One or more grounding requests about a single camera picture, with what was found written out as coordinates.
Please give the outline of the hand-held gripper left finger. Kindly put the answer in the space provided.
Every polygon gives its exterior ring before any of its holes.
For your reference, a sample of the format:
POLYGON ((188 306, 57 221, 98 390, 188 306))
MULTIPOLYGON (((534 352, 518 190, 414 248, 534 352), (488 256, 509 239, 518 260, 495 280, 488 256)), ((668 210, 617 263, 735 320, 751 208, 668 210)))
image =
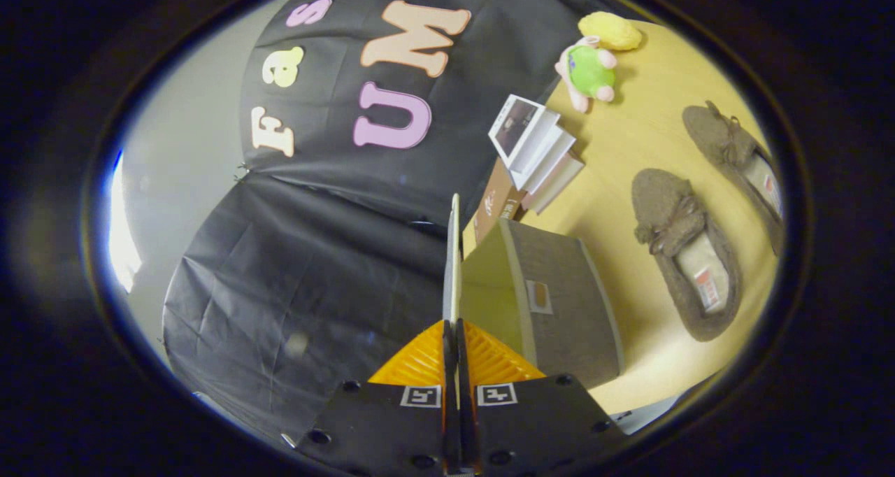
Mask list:
POLYGON ((418 334, 367 381, 345 380, 299 439, 304 457, 345 476, 444 476, 458 465, 452 330, 418 334))

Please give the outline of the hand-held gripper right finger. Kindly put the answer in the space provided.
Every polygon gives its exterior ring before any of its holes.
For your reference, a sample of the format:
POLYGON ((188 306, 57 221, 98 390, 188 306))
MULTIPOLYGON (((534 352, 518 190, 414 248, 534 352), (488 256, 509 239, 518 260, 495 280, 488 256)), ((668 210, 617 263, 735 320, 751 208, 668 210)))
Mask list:
POLYGON ((627 435, 570 373, 548 376, 496 337, 458 321, 461 453, 480 476, 582 476, 627 435))

